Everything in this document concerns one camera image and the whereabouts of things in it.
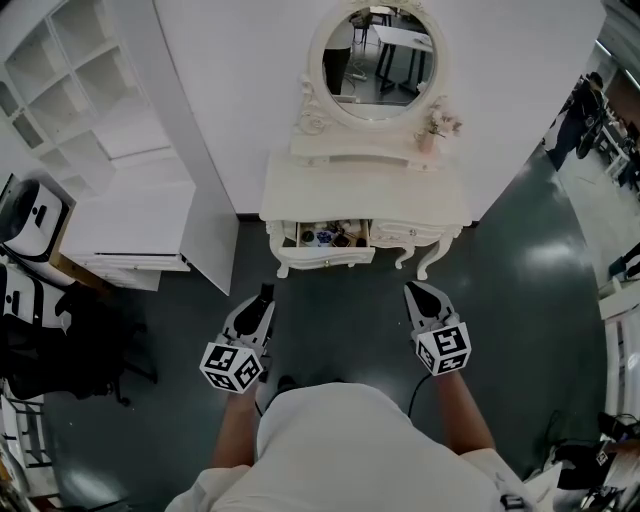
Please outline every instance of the mirror frame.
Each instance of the mirror frame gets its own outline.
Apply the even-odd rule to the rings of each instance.
[[[397,7],[413,14],[427,29],[434,47],[432,79],[426,91],[411,103],[405,112],[388,119],[362,119],[344,110],[337,103],[324,81],[322,58],[329,38],[339,23],[359,9],[384,6]],[[441,94],[448,75],[448,51],[444,37],[436,21],[430,16],[419,0],[341,0],[322,20],[311,42],[309,50],[309,78],[313,94],[322,108],[336,121],[357,130],[384,131],[406,127],[422,121],[428,107]]]

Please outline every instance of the black and white marker cube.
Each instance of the black and white marker cube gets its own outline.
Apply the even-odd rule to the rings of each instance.
[[[200,371],[214,388],[244,393],[260,376],[262,366],[250,348],[209,343],[200,363]]]
[[[416,355],[433,375],[464,368],[471,354],[465,323],[418,334]]]

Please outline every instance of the white cabinet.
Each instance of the white cabinet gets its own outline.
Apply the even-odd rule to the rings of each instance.
[[[157,290],[161,271],[190,270],[182,234],[194,195],[187,181],[81,201],[60,252],[115,286]]]
[[[153,0],[14,3],[0,12],[0,122],[76,202],[62,254],[145,290],[189,262],[228,294],[239,223]]]
[[[307,167],[286,152],[274,152],[260,217],[267,222],[271,251],[281,263],[278,277],[287,277],[289,268],[371,263],[375,248],[404,249],[396,261],[400,269],[416,247],[433,245],[418,264],[418,278],[426,279],[427,266],[442,258],[462,227],[471,223],[461,194],[452,169],[390,172],[385,162],[369,160]],[[361,219],[366,247],[302,246],[299,223],[343,219]],[[287,247],[287,239],[296,246]]]

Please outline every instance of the vanity table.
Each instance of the vanity table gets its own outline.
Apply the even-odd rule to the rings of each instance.
[[[420,3],[384,2],[417,18],[431,38],[434,65],[417,98],[407,105],[388,105],[365,91],[358,102],[339,104],[325,85],[322,62],[329,37],[354,11],[375,6],[362,0],[355,9],[345,1],[318,27],[289,150],[274,151],[269,158],[260,217],[281,264],[280,278],[291,268],[371,263],[376,249],[394,247],[404,249],[395,264],[401,269],[416,247],[433,246],[418,264],[418,279],[424,280],[427,266],[442,258],[472,222],[458,178],[455,143],[443,133],[435,151],[420,150],[425,127],[442,117],[434,112],[446,92],[447,69],[444,37]],[[305,243],[302,235],[314,225],[344,219],[359,221],[357,245]]]

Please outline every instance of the person in background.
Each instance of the person in background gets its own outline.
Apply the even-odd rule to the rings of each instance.
[[[336,27],[327,42],[322,62],[327,87],[334,96],[342,94],[342,81],[351,58],[354,24],[361,24],[367,16],[368,8],[353,14]]]
[[[556,171],[562,167],[570,151],[577,148],[582,136],[593,125],[604,106],[602,77],[598,73],[587,75],[572,93],[572,103],[567,108],[556,146],[547,151]]]
[[[278,387],[288,390],[260,421],[255,460],[256,388],[231,394],[211,469],[167,512],[533,511],[460,373],[432,381],[448,448],[374,388],[291,389],[283,377]]]
[[[618,276],[623,281],[640,273],[640,244],[636,244],[622,258],[609,265],[609,277]]]

